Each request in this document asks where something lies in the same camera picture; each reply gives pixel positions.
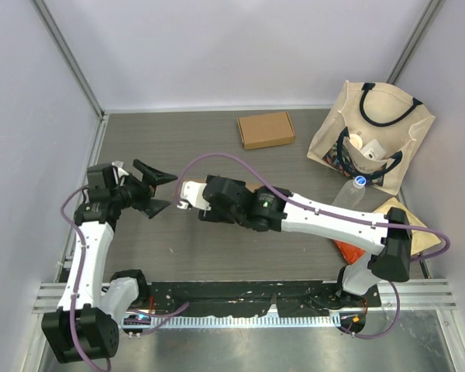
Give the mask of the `brown cardboard box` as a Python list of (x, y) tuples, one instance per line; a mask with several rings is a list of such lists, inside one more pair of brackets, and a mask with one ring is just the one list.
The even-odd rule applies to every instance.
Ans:
[(240, 117), (237, 123), (244, 150), (283, 146), (295, 141), (295, 131), (287, 112)]
[[(202, 178), (202, 179), (198, 179), (198, 178), (188, 178), (188, 179), (185, 179), (185, 181), (193, 181), (193, 182), (198, 182), (198, 183), (206, 183), (206, 179), (205, 178)], [(259, 182), (248, 182), (248, 181), (245, 181), (245, 187), (250, 190), (250, 191), (255, 191), (257, 190), (258, 188), (262, 187), (263, 184), (259, 183)]]

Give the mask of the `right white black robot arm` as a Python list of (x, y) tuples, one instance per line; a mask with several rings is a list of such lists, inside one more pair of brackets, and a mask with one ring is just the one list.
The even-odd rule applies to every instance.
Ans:
[(209, 222), (237, 224), (259, 233), (305, 233), (359, 246), (364, 255), (343, 267), (333, 292), (318, 297), (320, 305), (340, 308), (363, 300), (379, 281), (404, 283), (410, 278), (412, 235), (406, 213), (363, 213), (324, 205), (282, 188), (266, 185), (251, 191), (243, 181), (209, 176), (182, 197)]

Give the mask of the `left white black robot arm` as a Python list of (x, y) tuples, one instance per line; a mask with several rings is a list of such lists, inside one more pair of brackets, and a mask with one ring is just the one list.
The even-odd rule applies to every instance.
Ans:
[(110, 360), (119, 347), (124, 315), (143, 308), (150, 298), (141, 270), (115, 274), (102, 286), (105, 262), (122, 211), (132, 208), (148, 219), (170, 205), (154, 197), (162, 184), (177, 176), (134, 160), (141, 178), (124, 170), (121, 162), (96, 164), (87, 169), (87, 184), (79, 189), (83, 202), (67, 222), (76, 232), (74, 256), (66, 287), (56, 309), (42, 320), (42, 330), (59, 363)]

